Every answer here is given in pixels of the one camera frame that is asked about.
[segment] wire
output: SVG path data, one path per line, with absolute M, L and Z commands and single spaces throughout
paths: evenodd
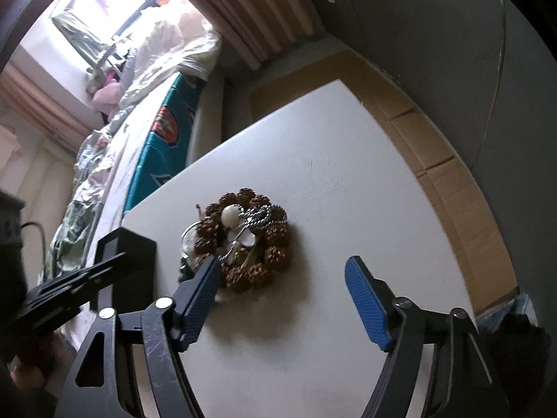
M 39 222 L 27 222 L 21 225 L 21 229 L 26 228 L 27 226 L 36 226 L 38 230 L 41 232 L 41 240 L 42 240 L 42 267 L 45 267 L 46 261 L 46 236 L 45 230 L 42 227 L 42 224 Z

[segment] blue cloth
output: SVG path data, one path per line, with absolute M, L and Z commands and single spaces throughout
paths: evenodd
M 186 167 L 191 127 L 205 82 L 180 75 L 166 94 L 141 152 L 124 213 Z

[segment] brown curtain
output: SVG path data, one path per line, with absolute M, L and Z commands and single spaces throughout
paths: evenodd
M 8 63 L 0 75 L 0 97 L 30 124 L 75 152 L 91 132 L 12 63 Z
M 252 69 L 321 31 L 311 0 L 189 0 Z

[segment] white table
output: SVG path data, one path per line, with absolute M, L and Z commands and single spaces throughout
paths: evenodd
M 263 294 L 215 304 L 182 357 L 208 418 L 359 417 L 383 366 L 344 284 L 360 255 L 423 309 L 472 311 L 436 214 L 356 97 L 333 82 L 267 116 L 160 188 L 124 226 L 158 244 L 157 293 L 176 289 L 180 235 L 225 192 L 251 187 L 285 207 L 293 263 Z M 427 388 L 424 357 L 408 416 Z

